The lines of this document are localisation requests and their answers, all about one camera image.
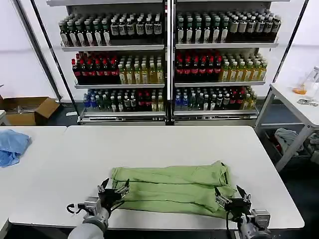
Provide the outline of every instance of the metal shelving unit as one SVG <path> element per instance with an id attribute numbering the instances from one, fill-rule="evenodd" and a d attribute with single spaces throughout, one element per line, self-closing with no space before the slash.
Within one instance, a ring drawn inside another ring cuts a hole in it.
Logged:
<path id="1" fill-rule="evenodd" d="M 126 45 L 126 46 L 72 46 L 61 47 L 63 51 L 147 51 L 163 50 L 165 45 Z"/>
<path id="2" fill-rule="evenodd" d="M 75 85 L 77 89 L 140 89 L 164 88 L 165 84 L 133 84 L 133 85 Z"/>
<path id="3" fill-rule="evenodd" d="M 275 48 L 279 44 L 270 43 L 199 43 L 199 44 L 176 44 L 176 49 L 225 49 L 225 48 Z"/>
<path id="4" fill-rule="evenodd" d="M 175 83 L 175 87 L 212 87 L 212 86 L 262 86 L 265 81 L 249 82 L 202 82 L 202 83 Z"/>

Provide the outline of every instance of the table leg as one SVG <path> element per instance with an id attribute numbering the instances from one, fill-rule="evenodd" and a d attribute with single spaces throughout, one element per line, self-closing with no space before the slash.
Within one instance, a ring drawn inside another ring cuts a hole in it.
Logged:
<path id="1" fill-rule="evenodd" d="M 294 142 L 289 146 L 282 158 L 276 164 L 276 169 L 278 172 L 280 172 L 286 166 L 286 164 L 293 157 L 300 145 L 302 145 L 304 141 L 310 136 L 310 134 L 312 134 L 313 130 L 314 128 L 312 128 L 310 125 L 305 125 L 303 127 L 303 129 L 300 131 L 299 135 L 296 137 Z"/>
<path id="2" fill-rule="evenodd" d="M 267 95 L 267 98 L 265 100 L 265 103 L 257 117 L 257 120 L 256 120 L 256 123 L 255 123 L 255 132 L 256 132 L 256 135 L 260 135 L 260 125 L 261 123 L 263 122 L 265 116 L 266 116 L 266 112 L 267 110 L 269 109 L 269 106 L 271 105 L 273 99 L 274 99 L 275 95 L 273 94 L 273 90 L 270 88 L 269 90 L 269 94 Z"/>

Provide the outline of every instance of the green cloth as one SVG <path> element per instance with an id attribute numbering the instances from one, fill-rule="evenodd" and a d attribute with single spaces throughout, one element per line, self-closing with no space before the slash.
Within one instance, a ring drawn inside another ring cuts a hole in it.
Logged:
<path id="1" fill-rule="evenodd" d="M 215 187 L 222 195 L 233 197 L 228 168 L 220 161 L 205 166 L 166 168 L 113 168 L 113 188 L 130 179 L 130 191 L 122 209 L 190 213 L 225 218 L 215 202 Z"/>

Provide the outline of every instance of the floor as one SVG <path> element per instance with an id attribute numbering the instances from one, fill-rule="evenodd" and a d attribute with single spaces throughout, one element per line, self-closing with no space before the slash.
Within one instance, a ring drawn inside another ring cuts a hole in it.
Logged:
<path id="1" fill-rule="evenodd" d="M 76 125 L 77 116 L 66 117 L 67 112 L 74 109 L 69 105 L 61 106 L 50 118 L 47 125 Z M 298 120 L 283 105 L 272 105 L 266 118 L 267 123 L 297 122 Z M 263 144 L 270 158 L 275 162 L 276 152 L 268 144 Z M 305 227 L 295 230 L 272 230 L 274 239 L 314 238 L 316 227 L 319 225 L 319 165 L 310 162 L 291 162 L 280 176 L 298 207 Z M 68 234 L 70 229 L 63 229 Z M 38 230 L 27 226 L 12 225 L 5 239 L 46 239 Z M 226 239 L 225 231 L 211 232 L 156 232 L 156 231 L 108 231 L 105 238 L 131 239 Z"/>

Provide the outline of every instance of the white wall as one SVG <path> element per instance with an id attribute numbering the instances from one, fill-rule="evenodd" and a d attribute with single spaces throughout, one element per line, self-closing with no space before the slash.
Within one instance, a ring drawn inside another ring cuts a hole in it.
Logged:
<path id="1" fill-rule="evenodd" d="M 56 98 L 10 0 L 1 1 L 0 15 L 7 19 L 1 25 L 0 38 L 2 97 Z"/>

